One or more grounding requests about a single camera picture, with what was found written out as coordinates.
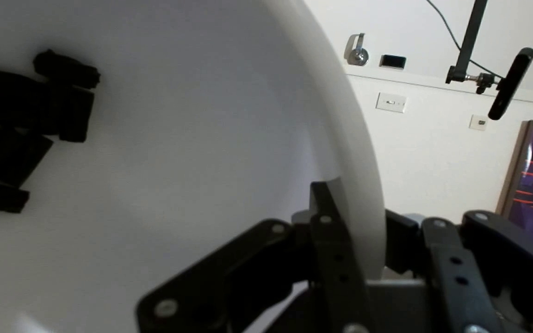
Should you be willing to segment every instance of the white wall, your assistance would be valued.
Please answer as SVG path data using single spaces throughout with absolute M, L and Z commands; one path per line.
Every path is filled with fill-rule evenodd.
M 491 43 L 487 43 L 487 28 L 479 36 L 478 51 L 485 52 L 476 52 L 476 56 L 489 60 L 487 52 L 494 52 L 485 63 L 500 73 L 505 73 L 498 67 L 500 63 L 507 67 L 511 63 L 504 54 L 513 58 L 518 51 L 509 49 L 513 41 L 526 39 L 533 45 L 533 36 L 520 34 L 522 28 L 511 28 L 515 23 L 533 30 L 533 12 L 528 12 L 531 4 L 518 2 L 504 10 L 502 0 L 491 0 L 483 26 L 498 34 L 491 38 Z M 368 39 L 376 41 L 367 45 L 372 60 L 365 69 L 348 65 L 344 69 L 372 134 L 387 208 L 400 213 L 441 215 L 454 223 L 459 223 L 467 210 L 494 211 L 520 126 L 533 119 L 533 69 L 507 115 L 500 123 L 491 123 L 487 132 L 474 132 L 468 130 L 470 117 L 487 115 L 494 99 L 474 95 L 472 84 L 442 84 L 457 52 L 426 0 L 409 0 L 409 4 L 405 0 L 309 0 L 309 4 L 339 60 L 343 60 L 350 34 L 367 32 Z M 454 28 L 465 30 L 472 0 L 437 0 L 437 6 L 446 12 L 448 21 L 454 21 Z M 393 43 L 400 41 L 405 32 L 411 32 L 409 45 Z M 494 43 L 496 38 L 509 41 L 509 47 Z M 411 65 L 404 73 L 380 71 L 378 62 L 385 52 L 405 52 Z M 376 110 L 380 93 L 405 97 L 405 113 Z

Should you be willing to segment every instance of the black metal mount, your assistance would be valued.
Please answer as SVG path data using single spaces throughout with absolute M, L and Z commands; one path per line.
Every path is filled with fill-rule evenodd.
M 470 14 L 470 21 L 468 21 L 468 28 L 467 28 L 467 36 L 463 41 L 463 47 L 459 51 L 457 56 L 457 63 L 455 67 L 450 67 L 448 76 L 446 76 L 446 84 L 452 82 L 476 82 L 476 93 L 483 95 L 487 89 L 491 89 L 494 86 L 494 73 L 481 73 L 478 78 L 470 78 L 468 76 L 468 63 L 472 62 L 472 52 L 474 52 L 474 45 L 476 45 L 476 38 L 478 32 L 481 28 L 483 23 L 483 15 L 487 10 L 487 0 L 476 0 L 472 14 Z M 492 121 L 500 121 L 504 117 L 504 113 L 509 108 L 509 102 L 513 100 L 518 86 L 522 84 L 529 65 L 533 62 L 533 49 L 522 49 L 518 52 L 518 56 L 515 58 L 509 73 L 505 78 L 500 80 L 498 84 L 498 97 L 489 112 L 489 119 Z
M 461 226 L 387 211 L 387 267 L 409 284 L 365 282 L 326 184 L 309 223 L 265 221 L 146 295 L 139 333 L 239 333 L 307 282 L 267 333 L 520 333 L 492 306 L 502 289 L 533 324 L 533 241 L 470 211 Z

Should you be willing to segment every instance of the black bracket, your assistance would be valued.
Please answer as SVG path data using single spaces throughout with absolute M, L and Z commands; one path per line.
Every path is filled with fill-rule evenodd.
M 313 184 L 311 204 L 309 224 L 265 221 L 145 297 L 139 332 L 239 333 L 296 282 L 309 289 L 269 332 L 372 330 L 365 280 L 326 184 Z
M 492 297 L 511 289 L 511 304 L 533 322 L 533 239 L 500 215 L 470 211 L 461 236 Z
M 487 10 L 487 0 L 476 0 L 474 2 L 472 15 L 470 15 L 468 28 L 467 28 L 467 36 L 465 36 L 465 43 L 459 51 L 459 58 L 457 58 L 455 67 L 450 67 L 450 71 L 448 71 L 446 84 L 467 82 L 468 63 L 472 58 L 478 32 L 479 32 L 481 23 L 483 23 L 485 10 Z
M 487 89 L 491 89 L 494 86 L 494 75 L 487 75 L 487 73 L 481 73 L 478 78 L 476 78 L 476 93 L 478 95 L 483 95 Z
M 426 247 L 426 278 L 444 313 L 441 332 L 491 332 L 504 328 L 492 310 L 481 273 L 470 250 L 459 239 L 457 228 L 442 219 L 422 223 Z

